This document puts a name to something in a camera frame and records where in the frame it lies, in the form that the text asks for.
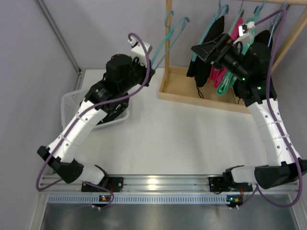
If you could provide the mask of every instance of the gray floor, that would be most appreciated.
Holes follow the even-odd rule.
[[[288,202],[285,197],[270,198]],[[48,204],[41,230],[298,229],[291,209],[274,207],[258,195],[239,211],[205,205],[113,205],[100,212],[83,207],[61,220],[78,206]]]

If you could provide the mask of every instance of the black garment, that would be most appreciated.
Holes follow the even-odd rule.
[[[214,40],[224,32],[224,19],[225,17],[222,16],[213,23],[202,44]],[[211,66],[210,63],[204,63],[199,57],[196,57],[194,62],[192,60],[190,62],[187,77],[195,77],[196,86],[202,87],[210,76]]]
[[[260,32],[254,39],[254,43],[255,42],[259,42],[259,43],[264,43],[264,44],[268,44],[269,40],[270,40],[270,36],[271,33],[268,30],[264,30],[262,32]],[[273,47],[273,38],[271,39],[271,43],[270,43],[270,49],[272,50]]]

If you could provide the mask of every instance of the robotic arm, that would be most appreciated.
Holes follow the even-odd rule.
[[[243,27],[241,28],[243,38],[247,38],[248,25],[241,27]],[[233,189],[236,189],[240,183],[256,183],[268,189],[293,182],[298,179],[297,167],[283,140],[287,138],[292,145],[279,113],[272,81],[270,103],[278,121],[275,121],[271,115],[266,100],[266,78],[271,50],[267,44],[253,43],[247,53],[242,55],[238,52],[237,45],[241,43],[242,46],[244,39],[239,38],[239,41],[234,42],[229,35],[222,34],[211,42],[192,47],[204,62],[211,63],[216,69],[225,67],[237,77],[234,84],[235,95],[243,99],[245,106],[253,115],[267,152],[268,165],[229,168],[223,174],[224,182]],[[281,125],[284,135],[276,123]],[[304,175],[307,172],[307,161],[302,160],[294,148],[293,151]]]
[[[147,62],[143,48],[132,39],[131,57],[124,54],[114,55],[106,64],[103,79],[93,85],[80,105],[80,109],[70,121],[64,131],[47,147],[41,146],[37,153],[46,161],[52,152],[48,165],[66,182],[75,180],[87,181],[106,186],[108,175],[99,166],[86,165],[75,160],[76,150],[101,120],[114,120],[128,107],[129,99],[98,106],[88,112],[93,105],[128,95],[128,90],[145,81]],[[152,47],[144,43],[148,53]],[[145,86],[149,86],[155,70],[150,68],[149,79]]]

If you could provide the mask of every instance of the wooden rod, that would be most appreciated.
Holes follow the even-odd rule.
[[[275,56],[275,61],[273,65],[272,72],[276,69],[278,64],[281,62],[283,57],[286,55],[288,52],[289,48],[293,44],[293,42],[296,40],[296,38],[299,36],[299,34],[302,32],[303,28],[307,24],[307,7],[305,7],[304,11],[302,12],[301,16],[299,19],[296,21],[295,25],[293,26],[292,30],[286,37],[285,41],[283,44],[280,46],[279,50],[276,53]]]
[[[255,2],[263,2],[263,0],[244,0],[244,1],[255,1]],[[267,3],[279,3],[284,4],[285,0],[267,0]],[[288,0],[289,5],[303,5],[307,6],[307,0]]]
[[[172,9],[172,0],[166,0],[166,13],[169,12]],[[172,18],[172,14],[169,14],[169,17],[167,19],[167,24],[170,25],[171,24],[171,18]],[[169,29],[165,28],[165,34],[169,33]],[[165,52],[169,49],[170,46],[170,41],[166,41],[165,42]],[[164,70],[164,85],[167,85],[167,81],[168,81],[168,77],[169,77],[169,52],[168,54],[165,56],[165,70]]]

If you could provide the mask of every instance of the white table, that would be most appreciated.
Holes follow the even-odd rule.
[[[104,72],[87,70],[82,89]],[[150,87],[130,99],[124,123],[91,132],[77,160],[110,174],[221,174],[237,165],[267,164],[251,115],[160,100],[163,72],[158,69]]]

